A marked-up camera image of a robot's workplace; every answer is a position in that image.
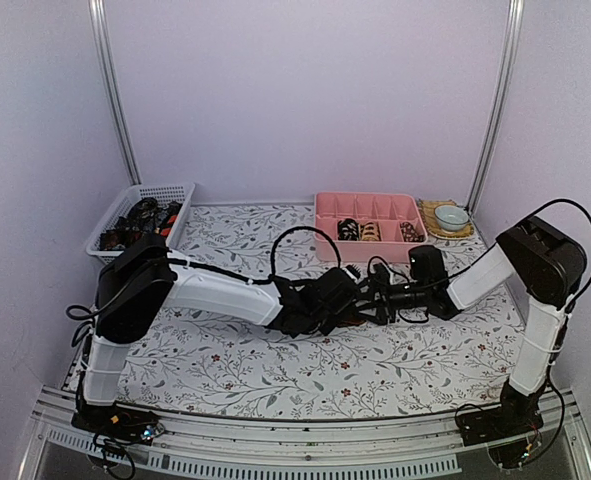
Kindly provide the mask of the brown green patterned tie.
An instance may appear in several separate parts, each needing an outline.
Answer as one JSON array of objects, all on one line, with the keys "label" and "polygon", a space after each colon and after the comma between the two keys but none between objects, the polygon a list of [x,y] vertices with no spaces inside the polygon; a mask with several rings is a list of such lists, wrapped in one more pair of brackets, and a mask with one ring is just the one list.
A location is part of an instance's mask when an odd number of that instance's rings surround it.
[{"label": "brown green patterned tie", "polygon": [[357,327],[365,324],[367,319],[363,315],[349,313],[343,316],[337,316],[335,321],[336,328]]}]

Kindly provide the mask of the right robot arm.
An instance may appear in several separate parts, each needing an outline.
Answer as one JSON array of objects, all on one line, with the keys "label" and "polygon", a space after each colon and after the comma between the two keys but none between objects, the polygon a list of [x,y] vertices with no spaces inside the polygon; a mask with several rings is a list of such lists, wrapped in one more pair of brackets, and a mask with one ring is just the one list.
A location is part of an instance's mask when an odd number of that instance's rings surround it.
[{"label": "right robot arm", "polygon": [[442,251],[423,245],[409,252],[408,281],[392,282],[390,268],[377,260],[360,284],[360,315],[378,324],[391,323],[402,311],[417,308],[451,320],[501,286],[521,290],[524,330],[498,406],[468,404],[456,410],[455,422],[467,446],[536,433],[544,425],[540,399],[554,387],[552,368],[568,322],[591,285],[591,257],[585,248],[541,216],[556,205],[578,210],[591,229],[591,215],[583,205],[557,198],[498,234],[486,252],[460,271],[447,272]]}]

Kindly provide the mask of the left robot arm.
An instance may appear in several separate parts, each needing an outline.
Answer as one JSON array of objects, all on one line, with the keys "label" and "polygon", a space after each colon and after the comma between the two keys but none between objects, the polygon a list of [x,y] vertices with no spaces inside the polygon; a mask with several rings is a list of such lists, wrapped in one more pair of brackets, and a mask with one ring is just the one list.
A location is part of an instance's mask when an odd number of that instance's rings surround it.
[{"label": "left robot arm", "polygon": [[127,441],[157,434],[157,415],[120,408],[116,396],[130,346],[148,333],[160,309],[229,316],[292,337],[328,334],[349,316],[359,280],[359,270],[343,264],[313,279],[290,280],[276,272],[252,279],[174,252],[158,234],[142,235],[101,270],[93,307],[65,310],[90,334],[73,426]]}]

